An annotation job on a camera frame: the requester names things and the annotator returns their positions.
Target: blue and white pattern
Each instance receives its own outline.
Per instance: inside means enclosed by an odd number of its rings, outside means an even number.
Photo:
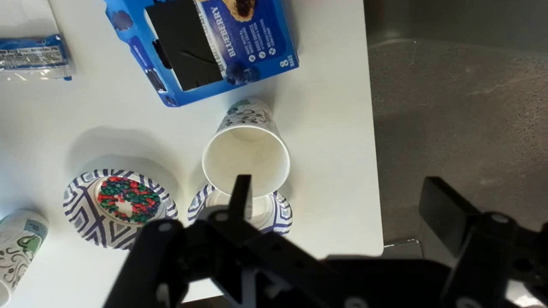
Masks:
[[[64,216],[83,240],[92,242],[97,247],[128,250],[133,245],[138,230],[142,228],[140,225],[128,225],[112,219],[95,206],[94,187],[95,183],[109,177],[138,182],[143,187],[150,189],[154,194],[157,194],[160,202],[154,219],[176,219],[176,204],[160,185],[133,172],[94,170],[70,182],[63,195]]]
[[[189,207],[186,211],[188,225],[193,225],[200,218],[201,211],[207,206],[207,199],[213,192],[217,192],[217,190],[212,185],[205,185],[196,192],[196,195],[193,197],[193,201],[189,202]],[[261,231],[273,231],[279,235],[289,233],[291,226],[292,226],[292,209],[291,209],[287,199],[282,197],[279,192],[273,192],[270,195],[270,201],[273,201],[272,219],[268,221],[268,226]]]

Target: white table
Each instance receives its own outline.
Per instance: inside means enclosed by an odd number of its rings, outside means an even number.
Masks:
[[[181,218],[203,183],[200,153],[225,108],[272,103],[292,170],[289,235],[314,257],[381,254],[373,115],[361,0],[287,2],[301,67],[167,110],[119,43],[100,0],[51,0],[75,62],[71,83],[0,83],[0,214],[37,209],[49,235],[11,307],[100,307],[126,252],[80,240],[64,185],[94,166],[133,168],[171,189]],[[193,284],[188,300],[219,295]]]

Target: patterned paper plate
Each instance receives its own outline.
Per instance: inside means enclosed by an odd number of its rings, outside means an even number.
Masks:
[[[193,225],[205,209],[212,209],[217,206],[225,207],[229,202],[229,195],[220,194],[212,185],[201,187],[193,197],[186,218],[188,223]],[[285,235],[292,225],[292,211],[285,197],[279,192],[255,197],[253,207],[246,209],[246,221],[261,231],[273,231]]]
[[[152,219],[176,219],[169,194],[124,170],[94,170],[68,183],[63,211],[76,233],[97,247],[126,250]]]

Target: blue box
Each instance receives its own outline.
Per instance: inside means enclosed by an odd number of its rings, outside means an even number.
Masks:
[[[183,106],[297,67],[280,0],[195,0],[193,16],[200,21],[198,31],[201,31],[201,36],[205,35],[201,41],[207,41],[212,62],[205,55],[184,50],[181,52],[183,59],[176,59],[176,64],[196,64],[193,65],[193,72],[196,72],[195,67],[203,62],[203,71],[212,71],[213,65],[215,72],[200,79],[212,83],[186,81],[193,79],[193,74],[188,69],[179,69],[181,65],[174,69],[171,65],[179,50],[162,48],[174,43],[177,36],[172,38],[172,31],[171,36],[164,36],[164,29],[157,31],[148,12],[154,11],[154,16],[159,16],[155,6],[186,6],[188,2],[106,0],[106,16],[118,38],[130,47],[131,55],[166,106]],[[195,48],[193,43],[200,41],[195,35],[184,35],[184,31],[181,31],[181,38],[186,38],[186,41],[189,38],[188,43],[177,41],[188,48]]]

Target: white paper cup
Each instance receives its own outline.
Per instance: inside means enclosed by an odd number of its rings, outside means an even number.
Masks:
[[[291,170],[289,151],[261,101],[243,100],[229,108],[205,146],[201,170],[208,183],[227,195],[237,175],[251,175],[253,197],[284,185]]]
[[[47,235],[46,221],[29,211],[18,211],[0,221],[0,307],[13,295]]]

